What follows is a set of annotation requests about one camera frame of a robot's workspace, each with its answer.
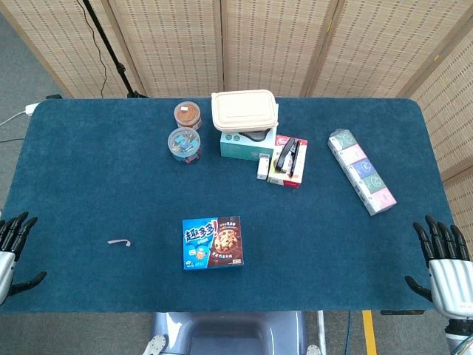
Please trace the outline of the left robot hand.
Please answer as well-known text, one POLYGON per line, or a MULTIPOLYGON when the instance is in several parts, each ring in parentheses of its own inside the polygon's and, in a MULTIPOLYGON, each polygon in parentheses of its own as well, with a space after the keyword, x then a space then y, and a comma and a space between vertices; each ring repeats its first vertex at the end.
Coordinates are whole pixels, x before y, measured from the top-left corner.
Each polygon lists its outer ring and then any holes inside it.
POLYGON ((25 247, 30 229, 38 220, 37 217, 27 220, 28 215, 29 212, 23 212, 9 220, 1 220, 1 305, 7 298, 35 288, 47 276, 47 272, 41 271, 31 280, 13 284, 16 264, 25 247))

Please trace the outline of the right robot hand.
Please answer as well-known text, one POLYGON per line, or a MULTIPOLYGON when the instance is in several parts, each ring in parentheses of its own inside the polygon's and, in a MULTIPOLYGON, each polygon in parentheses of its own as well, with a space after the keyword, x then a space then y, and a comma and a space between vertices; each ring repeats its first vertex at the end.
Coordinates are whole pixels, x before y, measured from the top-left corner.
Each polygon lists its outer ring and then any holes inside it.
POLYGON ((472 259, 463 233, 456 225, 446 226, 425 216, 429 231, 414 222, 421 251, 429 273, 430 288, 411 276, 406 284, 417 295, 431 302, 436 311, 451 320, 472 319, 472 259))

